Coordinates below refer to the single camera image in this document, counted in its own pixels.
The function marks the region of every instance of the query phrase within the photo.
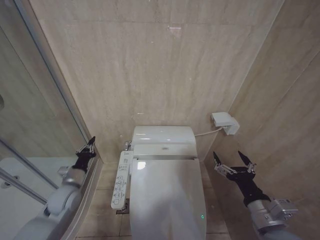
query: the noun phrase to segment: toilet lid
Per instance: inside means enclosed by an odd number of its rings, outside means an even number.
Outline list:
[[[206,205],[198,159],[133,159],[133,240],[204,240]]]

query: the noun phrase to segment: shower door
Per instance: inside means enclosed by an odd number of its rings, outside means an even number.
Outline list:
[[[85,143],[14,1],[1,1],[1,240],[42,210],[61,185],[58,170],[73,165]]]

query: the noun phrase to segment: floor tile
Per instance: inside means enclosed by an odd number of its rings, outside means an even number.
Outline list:
[[[111,208],[113,190],[96,190],[77,237],[119,236],[121,215]]]
[[[103,164],[97,190],[113,190],[117,176],[118,163]]]
[[[231,240],[228,233],[207,233],[205,240]]]
[[[211,181],[207,172],[207,168],[203,161],[200,162],[200,170],[201,170],[201,178],[202,178],[202,185],[203,188],[212,188]]]
[[[122,215],[120,236],[131,236],[130,214]]]
[[[206,232],[228,233],[228,229],[218,205],[218,200],[213,188],[204,189],[206,207]]]

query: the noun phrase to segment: silver robotic arm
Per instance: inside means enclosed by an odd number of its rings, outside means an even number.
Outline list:
[[[256,176],[255,166],[247,156],[238,151],[245,166],[229,167],[221,163],[213,152],[214,169],[230,181],[235,182],[241,190],[244,205],[251,213],[254,231],[260,240],[301,240],[298,236],[285,230],[286,220],[298,209],[288,199],[269,198],[253,181]]]
[[[75,154],[78,159],[63,175],[61,187],[49,197],[40,214],[21,228],[14,240],[61,239],[80,205],[80,188],[86,176],[88,163],[96,156],[95,137]]]

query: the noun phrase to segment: white cable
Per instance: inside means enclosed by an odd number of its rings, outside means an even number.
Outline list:
[[[200,133],[200,134],[197,134],[197,135],[194,135],[194,136],[195,136],[195,137],[198,137],[198,136],[203,136],[203,135],[207,135],[207,134],[212,134],[212,133],[215,133],[215,132],[220,131],[220,130],[223,129],[223,128],[224,128],[224,127],[222,126],[222,127],[218,128],[218,129],[216,129],[216,130],[214,130],[214,131],[208,131],[208,132]]]

